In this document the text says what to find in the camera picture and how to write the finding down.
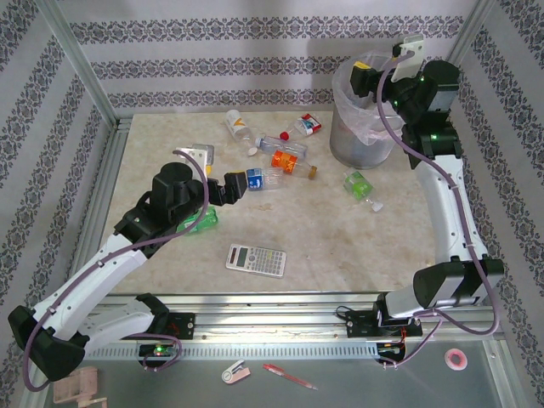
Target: calculator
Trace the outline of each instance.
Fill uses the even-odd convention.
[[[286,253],[274,249],[232,244],[225,266],[228,269],[241,270],[250,274],[281,278],[286,266]]]

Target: patterned wallpaper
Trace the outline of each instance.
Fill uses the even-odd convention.
[[[130,116],[331,108],[341,62],[390,51],[410,32],[428,38],[429,58],[445,57],[475,0],[113,3],[59,4],[117,113]]]
[[[109,129],[33,1],[0,1],[0,407],[17,406],[18,304],[59,287]]]
[[[544,406],[543,1],[497,1],[462,62],[453,120],[474,218],[502,258],[502,326],[529,406]]]

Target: trash can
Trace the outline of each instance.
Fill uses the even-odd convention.
[[[334,112],[331,125],[331,153],[346,166],[372,168],[388,158],[395,142],[385,130],[372,102],[372,94],[359,98],[349,78],[355,61],[362,61],[380,71],[389,61],[387,54],[372,51],[344,61],[332,77]],[[395,133],[401,136],[403,120],[389,102],[383,104],[386,117]]]

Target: red pen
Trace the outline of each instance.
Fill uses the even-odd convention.
[[[312,385],[309,382],[305,382],[304,380],[301,380],[300,378],[296,378],[296,377],[290,376],[289,374],[286,374],[285,370],[283,368],[278,367],[277,365],[263,364],[263,368],[265,370],[273,372],[276,376],[284,377],[287,380],[291,380],[294,383],[302,385],[303,387],[317,390],[317,387],[315,385]]]

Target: green bottle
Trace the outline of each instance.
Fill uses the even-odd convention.
[[[382,209],[383,204],[376,198],[374,187],[372,187],[372,184],[370,184],[358,170],[350,168],[343,176],[343,188],[346,189],[355,200],[368,203],[375,213]]]
[[[198,210],[195,215],[191,215],[190,217],[188,217],[183,223],[178,225],[178,229],[176,230],[176,232],[184,230],[189,225],[193,224],[198,218],[200,213],[201,213],[201,210]],[[219,219],[217,214],[215,213],[215,208],[213,206],[208,206],[206,215],[204,216],[202,221],[198,223],[198,225],[195,228],[189,231],[189,234],[192,232],[202,231],[202,230],[205,230],[206,228],[213,227],[214,225],[218,223],[218,221]]]

